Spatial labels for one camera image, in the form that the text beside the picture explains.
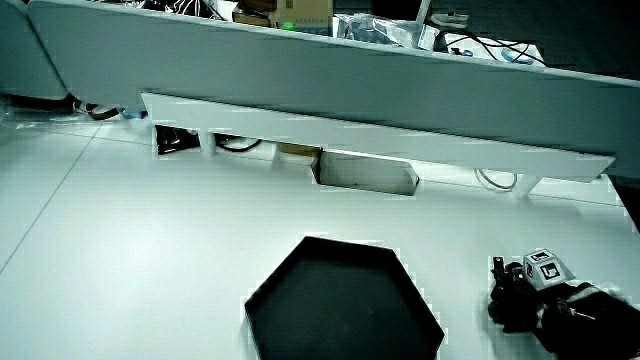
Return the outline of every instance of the gray panel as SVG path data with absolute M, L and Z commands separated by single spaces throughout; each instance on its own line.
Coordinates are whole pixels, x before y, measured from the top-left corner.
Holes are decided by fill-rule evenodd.
M 72 94 L 142 91 L 613 155 L 640 177 L 640 82 L 74 0 L 29 16 Z
M 58 100 L 67 96 L 20 0 L 0 0 L 0 93 Z

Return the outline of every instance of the power cord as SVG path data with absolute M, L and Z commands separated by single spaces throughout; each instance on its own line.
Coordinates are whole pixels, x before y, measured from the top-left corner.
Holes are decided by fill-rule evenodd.
M 441 40 L 441 39 L 442 39 L 446 34 L 463 35 L 464 37 L 462 37 L 462 38 L 460 38 L 460 39 L 456 39 L 456 40 L 454 40 L 454 41 L 452 41 L 452 42 L 450 42 L 450 43 L 448 43 L 448 44 L 447 44 L 447 43 L 445 43 L 443 46 L 437 46 L 437 44 L 440 42 L 440 40 Z M 547 66 L 547 67 L 548 67 L 547 63 L 546 63 L 544 60 L 539 59 L 539 58 L 537 58 L 537 57 L 535 57 L 535 56 L 533 56 L 533 55 L 530 55 L 530 54 L 527 54 L 527 53 L 526 53 L 526 51 L 529 49 L 529 46 L 531 45 L 531 44 L 529 44 L 529 43 L 526 43 L 526 44 L 527 44 L 527 47 L 525 48 L 525 50 L 524 50 L 524 51 L 523 51 L 523 50 L 518 50 L 518 49 L 514 48 L 514 46 L 516 46 L 516 45 L 520 45 L 520 44 L 525 44 L 525 42 L 522 42 L 522 41 L 516 41 L 516 42 L 512 42 L 511 44 L 507 44 L 507 43 L 505 43 L 505 42 L 503 42 L 503 41 L 501 41 L 501 40 L 493 40 L 493 39 L 492 39 L 492 41 L 495 41 L 495 42 L 496 42 L 496 43 L 498 43 L 498 44 L 490 44 L 490 43 L 487 43 L 487 42 L 482 41 L 482 40 L 481 40 L 478 36 L 476 36 L 474 33 L 470 32 L 470 31 L 467 31 L 467 30 L 442 30 L 442 31 L 440 31 L 440 33 L 438 33 L 438 35 L 437 35 L 437 36 L 436 36 L 436 38 L 435 38 L 435 44 L 436 44 L 436 46 L 437 46 L 437 47 L 434 47 L 434 49 L 433 49 L 433 50 L 434 50 L 434 51 L 442 52 L 443 50 L 447 49 L 450 45 L 452 45 L 452 44 L 454 44 L 454 43 L 456 43 L 456 42 L 458 42 L 458 41 L 462 41 L 462 40 L 464 40 L 464 39 L 471 39 L 471 40 L 473 40 L 473 41 L 477 42 L 478 44 L 482 45 L 482 47 L 484 47 L 484 49 L 487 51 L 487 53 L 489 54 L 489 56 L 491 56 L 491 57 L 492 57 L 494 60 L 496 60 L 496 61 L 499 61 L 499 60 L 498 60 L 498 59 L 497 59 L 497 58 L 496 58 L 496 57 L 491 53 L 491 51 L 489 51 L 489 48 L 490 48 L 490 47 L 502 47 L 502 48 L 505 48 L 505 47 L 506 47 L 507 49 L 510 49 L 510 50 L 513 50 L 513 51 L 517 52 L 519 55 L 518 55 L 518 57 L 516 57 L 515 59 L 513 59 L 513 61 L 516 61 L 517 59 L 519 59 L 521 56 L 523 56 L 523 55 L 524 55 L 524 56 L 527 56 L 527 57 L 529 57 L 529 58 L 531 58 L 531 59 L 533 59 L 533 60 L 536 60 L 536 61 L 540 62 L 542 65 L 544 65 L 544 66 Z
M 498 188 L 500 190 L 511 191 L 511 190 L 513 190 L 513 188 L 518 183 L 518 175 L 517 174 L 513 174 L 513 183 L 511 183 L 511 185 L 505 186 L 505 185 L 500 185 L 500 184 L 492 181 L 491 179 L 489 179 L 489 177 L 484 173 L 484 171 L 482 171 L 482 169 L 473 169 L 473 172 L 476 174 L 476 177 L 478 176 L 478 174 L 480 174 L 480 176 L 482 176 L 489 184 L 491 184 L 492 186 L 494 186 L 494 187 L 496 187 L 496 188 Z
M 227 142 L 229 140 L 235 140 L 235 139 L 239 139 L 240 137 L 238 136 L 231 136 L 231 135 L 223 135 L 223 134 L 213 134 L 213 137 L 216 141 L 216 146 L 230 151 L 230 152 L 235 152 L 235 153 L 241 153 L 241 152 L 247 152 L 250 150 L 253 150 L 256 146 L 260 145 L 262 143 L 262 140 L 258 139 L 256 140 L 256 142 L 254 142 L 253 144 L 247 146 L 247 147 L 243 147 L 243 148 L 233 148 L 233 147 L 229 147 L 224 145 L 224 142 Z

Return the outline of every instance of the cardboard box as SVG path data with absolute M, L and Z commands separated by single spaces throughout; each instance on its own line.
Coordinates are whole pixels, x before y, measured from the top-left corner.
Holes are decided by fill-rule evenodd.
M 257 14 L 245 13 L 240 7 L 233 10 L 233 22 L 269 27 L 269 18 Z
M 332 19 L 333 0 L 277 0 L 269 13 L 272 27 L 280 29 L 288 21 L 296 31 L 326 36 L 332 34 Z
M 278 160 L 291 164 L 313 166 L 322 151 L 319 147 L 278 143 Z
M 276 0 L 240 0 L 238 5 L 253 11 L 274 11 Z

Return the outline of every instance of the hexagonal tray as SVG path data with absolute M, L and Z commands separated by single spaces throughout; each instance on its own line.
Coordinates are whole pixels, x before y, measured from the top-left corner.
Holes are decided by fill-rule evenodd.
M 245 303 L 269 359 L 434 359 L 444 333 L 395 253 L 305 237 Z

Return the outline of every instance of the wire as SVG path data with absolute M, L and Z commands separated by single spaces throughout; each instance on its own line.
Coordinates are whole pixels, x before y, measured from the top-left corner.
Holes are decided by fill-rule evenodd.
M 489 179 L 489 177 L 484 173 L 484 171 L 482 171 L 482 169 L 473 169 L 473 171 L 476 173 L 476 176 L 478 176 L 478 173 L 480 173 L 480 175 L 489 184 L 491 184 L 494 187 L 496 187 L 498 189 L 501 189 L 501 190 L 513 190 L 513 188 L 516 186 L 516 183 L 518 182 L 518 175 L 517 174 L 513 174 L 513 183 L 511 183 L 511 185 L 504 186 L 504 185 L 497 184 L 497 183 L 493 182 L 491 179 Z
M 216 10 L 216 8 L 213 5 L 210 5 L 208 3 L 205 2 L 205 4 L 207 4 L 207 7 L 209 8 L 209 10 L 213 11 L 214 13 L 216 13 L 216 15 L 218 15 L 218 17 L 220 18 L 220 20 L 222 21 L 227 21 L 227 19 L 223 18 L 222 15 L 220 15 L 220 13 L 218 12 L 218 10 Z
M 487 43 L 487 42 L 482 41 L 482 40 L 481 40 L 478 36 L 476 36 L 474 33 L 470 32 L 470 31 L 467 31 L 467 30 L 443 30 L 443 31 L 441 31 L 441 32 L 436 36 L 436 40 L 435 40 L 435 42 L 437 43 L 437 42 L 438 42 L 438 40 L 439 40 L 440 38 L 442 38 L 442 37 L 443 37 L 444 35 L 446 35 L 446 34 L 458 34 L 458 35 L 464 35 L 465 37 L 460 38 L 460 39 L 456 39 L 456 40 L 454 40 L 454 41 L 452 41 L 452 42 L 450 42 L 450 43 L 446 44 L 444 47 L 440 47 L 440 48 L 438 48 L 438 49 L 434 49 L 435 51 L 442 51 L 442 50 L 444 50 L 445 48 L 447 48 L 448 46 L 450 46 L 450 45 L 451 45 L 451 44 L 453 44 L 453 43 L 456 43 L 456 42 L 461 41 L 461 40 L 464 40 L 464 39 L 471 39 L 471 40 L 473 40 L 473 41 L 477 42 L 478 44 L 482 45 L 482 47 L 484 47 L 484 49 L 485 49 L 485 50 L 487 50 L 487 53 L 489 53 L 489 55 L 490 55 L 494 60 L 498 60 L 498 59 L 497 59 L 497 58 L 496 58 L 496 57 L 491 53 L 491 51 L 489 51 L 489 47 L 502 47 L 502 48 L 506 47 L 506 48 L 511 49 L 511 50 L 513 50 L 513 51 L 515 51 L 515 52 L 517 52 L 517 53 L 519 54 L 519 55 L 518 55 L 518 57 L 514 59 L 514 61 L 515 61 L 516 59 L 519 59 L 521 56 L 523 56 L 523 55 L 524 55 L 524 56 L 530 57 L 530 58 L 531 58 L 531 59 L 533 59 L 533 60 L 536 60 L 536 61 L 540 62 L 540 63 L 541 63 L 542 65 L 544 65 L 544 66 L 548 66 L 548 65 L 547 65 L 547 63 L 546 63 L 544 60 L 539 59 L 539 58 L 537 58 L 537 57 L 535 57 L 535 56 L 533 56 L 533 55 L 526 54 L 526 51 L 529 49 L 529 46 L 531 45 L 531 44 L 529 44 L 529 43 L 526 43 L 526 44 L 527 44 L 527 48 L 526 48 L 524 51 L 521 51 L 521 50 L 518 50 L 518 49 L 514 48 L 514 46 L 515 46 L 515 45 L 520 45 L 520 44 L 525 44 L 525 43 L 524 43 L 524 42 L 522 42 L 522 41 L 514 41 L 514 42 L 512 42 L 511 44 L 507 44 L 507 43 L 505 43 L 505 42 L 503 42 L 503 41 L 501 41 L 501 40 L 494 40 L 494 39 L 491 39 L 491 41 L 495 41 L 495 42 L 497 42 L 497 43 L 498 43 L 498 45 L 496 45 L 496 44 L 490 44 L 490 43 Z
M 243 148 L 232 148 L 232 147 L 228 147 L 226 145 L 223 145 L 222 143 L 228 139 L 226 139 L 225 135 L 220 135 L 220 134 L 214 134 L 213 135 L 214 139 L 216 140 L 216 146 L 230 151 L 230 152 L 236 152 L 236 153 L 240 153 L 240 152 L 247 152 L 249 150 L 254 149 L 256 146 L 260 145 L 262 143 L 262 140 L 258 139 L 256 140 L 256 142 L 254 142 L 253 144 L 247 146 L 247 147 L 243 147 Z

